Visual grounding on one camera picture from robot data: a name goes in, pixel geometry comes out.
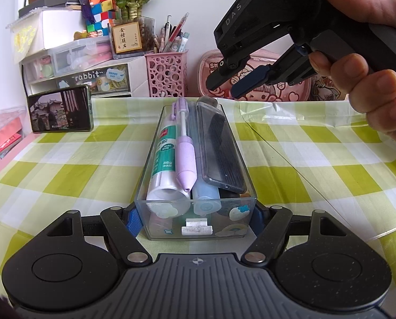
purple pen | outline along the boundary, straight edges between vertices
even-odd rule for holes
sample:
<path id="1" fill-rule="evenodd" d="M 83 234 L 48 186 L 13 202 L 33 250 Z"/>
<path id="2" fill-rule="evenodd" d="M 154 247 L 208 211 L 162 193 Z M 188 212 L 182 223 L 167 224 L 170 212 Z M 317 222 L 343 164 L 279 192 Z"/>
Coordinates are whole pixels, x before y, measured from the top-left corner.
<path id="1" fill-rule="evenodd" d="M 195 149 L 189 132 L 189 108 L 184 97 L 172 104 L 172 119 L 176 120 L 176 179 L 185 192 L 190 192 L 197 180 Z"/>

light blue tube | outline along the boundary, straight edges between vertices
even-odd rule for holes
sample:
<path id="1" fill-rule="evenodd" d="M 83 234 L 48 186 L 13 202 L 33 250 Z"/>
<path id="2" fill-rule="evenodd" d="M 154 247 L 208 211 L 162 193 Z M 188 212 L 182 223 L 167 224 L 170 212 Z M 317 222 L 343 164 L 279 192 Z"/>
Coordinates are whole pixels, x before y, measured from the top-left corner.
<path id="1" fill-rule="evenodd" d="M 197 164 L 197 180 L 192 187 L 194 213 L 199 216 L 205 216 L 219 211 L 222 205 L 220 200 L 212 200 L 220 199 L 219 189 L 202 179 L 196 102 L 189 103 L 189 111 L 190 133 L 195 148 L 195 160 Z"/>

silver screw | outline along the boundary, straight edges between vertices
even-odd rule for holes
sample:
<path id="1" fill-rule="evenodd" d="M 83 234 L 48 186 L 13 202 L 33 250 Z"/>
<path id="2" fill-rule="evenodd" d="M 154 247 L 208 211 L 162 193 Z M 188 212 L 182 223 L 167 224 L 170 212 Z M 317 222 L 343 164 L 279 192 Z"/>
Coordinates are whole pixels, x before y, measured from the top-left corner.
<path id="1" fill-rule="evenodd" d="M 143 252 L 133 252 L 127 256 L 128 261 L 142 263 L 148 260 L 148 256 Z"/>
<path id="2" fill-rule="evenodd" d="M 266 256 L 260 252 L 249 252 L 245 255 L 245 260 L 248 262 L 261 263 L 264 262 Z"/>

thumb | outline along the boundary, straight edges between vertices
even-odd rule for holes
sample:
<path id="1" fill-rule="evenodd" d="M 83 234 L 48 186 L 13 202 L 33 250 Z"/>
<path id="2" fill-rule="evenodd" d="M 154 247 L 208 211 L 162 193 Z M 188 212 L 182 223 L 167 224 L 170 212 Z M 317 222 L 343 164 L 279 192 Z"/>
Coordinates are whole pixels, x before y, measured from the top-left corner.
<path id="1" fill-rule="evenodd" d="M 328 0 L 328 2 L 358 22 L 396 28 L 396 0 Z"/>

human hand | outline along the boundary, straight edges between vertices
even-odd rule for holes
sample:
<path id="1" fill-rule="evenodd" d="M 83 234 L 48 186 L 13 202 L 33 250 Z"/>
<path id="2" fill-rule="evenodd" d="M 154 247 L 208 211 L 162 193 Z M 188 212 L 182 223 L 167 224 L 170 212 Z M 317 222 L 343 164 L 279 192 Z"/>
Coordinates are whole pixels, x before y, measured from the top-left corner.
<path id="1" fill-rule="evenodd" d="M 396 0 L 328 1 L 356 21 L 396 28 Z M 369 126 L 396 141 L 396 72 L 368 74 L 368 63 L 358 54 L 347 55 L 333 64 L 320 52 L 310 54 L 309 59 L 318 74 L 331 78 L 336 88 L 349 94 L 357 112 L 367 114 Z"/>

